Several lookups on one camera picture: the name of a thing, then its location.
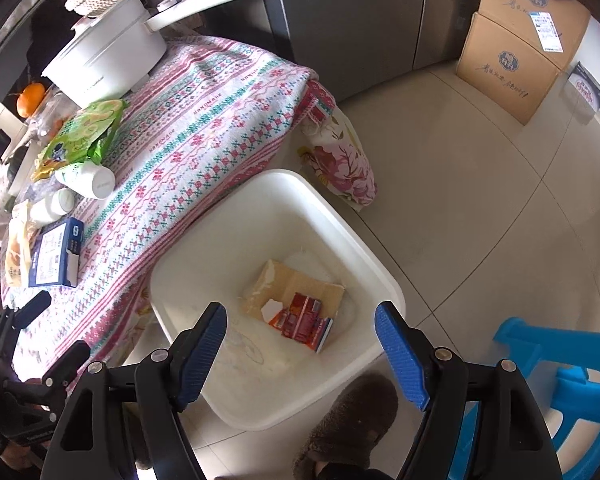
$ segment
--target green snack bag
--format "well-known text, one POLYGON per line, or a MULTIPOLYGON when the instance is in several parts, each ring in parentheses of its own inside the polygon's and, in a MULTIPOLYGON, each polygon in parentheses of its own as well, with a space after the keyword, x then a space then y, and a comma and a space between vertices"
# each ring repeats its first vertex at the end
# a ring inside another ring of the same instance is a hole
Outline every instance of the green snack bag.
POLYGON ((99 101, 80 110, 64 123, 40 156, 39 165, 31 175, 35 182, 48 178, 74 162, 91 160, 102 164, 116 134, 126 103, 120 99, 99 101))

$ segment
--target white pot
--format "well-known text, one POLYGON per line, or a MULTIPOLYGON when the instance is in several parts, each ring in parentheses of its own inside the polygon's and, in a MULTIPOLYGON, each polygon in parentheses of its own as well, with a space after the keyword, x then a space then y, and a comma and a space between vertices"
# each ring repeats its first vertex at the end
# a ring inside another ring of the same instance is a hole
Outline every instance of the white pot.
POLYGON ((74 25, 75 37, 43 76, 78 106, 117 99, 141 82, 166 51, 158 32, 187 16, 232 0, 184 0, 154 17, 140 0, 120 0, 95 19, 74 25))

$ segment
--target white pot handle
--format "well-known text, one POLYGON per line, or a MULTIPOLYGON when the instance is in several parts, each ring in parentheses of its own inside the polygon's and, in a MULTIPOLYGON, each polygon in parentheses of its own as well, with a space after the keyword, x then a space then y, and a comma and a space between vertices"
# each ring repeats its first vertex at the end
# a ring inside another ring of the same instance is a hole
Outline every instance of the white pot handle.
POLYGON ((156 32, 167 25, 171 25, 171 23, 186 18, 187 16, 192 16, 197 12, 202 12, 202 10, 207 10, 211 7, 232 1, 234 0, 182 0, 179 4, 149 18, 144 24, 151 32, 156 32))

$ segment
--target pink striped tablecloth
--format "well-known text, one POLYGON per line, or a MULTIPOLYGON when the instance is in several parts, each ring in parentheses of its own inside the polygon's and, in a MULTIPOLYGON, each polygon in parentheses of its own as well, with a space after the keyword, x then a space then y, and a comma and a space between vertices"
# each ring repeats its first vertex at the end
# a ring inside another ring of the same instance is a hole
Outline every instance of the pink striped tablecloth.
MULTIPOLYGON (((20 335, 13 362, 22 380, 41 377, 79 339, 91 346, 92 360, 118 364, 126 357, 151 319, 148 277, 161 254, 206 209, 263 170, 292 127, 331 117, 333 97, 316 78, 235 41, 200 36, 170 43, 150 81, 129 99, 104 161, 116 175, 114 193, 75 208, 85 224, 78 287, 51 288, 52 306, 20 335)), ((368 203, 375 184, 359 156, 364 171, 352 174, 347 164, 355 184, 343 187, 341 172, 336 187, 355 188, 368 203)), ((323 168, 322 178, 334 168, 323 168)), ((21 307, 38 290, 4 288, 4 304, 21 307)))

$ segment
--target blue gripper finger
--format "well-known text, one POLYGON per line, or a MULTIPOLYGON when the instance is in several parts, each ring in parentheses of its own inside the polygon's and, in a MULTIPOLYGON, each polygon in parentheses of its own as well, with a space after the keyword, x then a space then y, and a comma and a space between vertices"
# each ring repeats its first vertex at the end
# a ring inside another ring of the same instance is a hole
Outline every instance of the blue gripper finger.
POLYGON ((429 393, 424 383, 424 370, 407 342, 406 336, 400 330, 395 316, 400 315, 393 304, 389 301, 379 304, 374 316, 376 335, 398 379, 402 394, 423 411, 429 403, 429 393))
POLYGON ((182 370, 177 401, 186 406, 200 395, 226 334, 226 310, 219 306, 182 370))

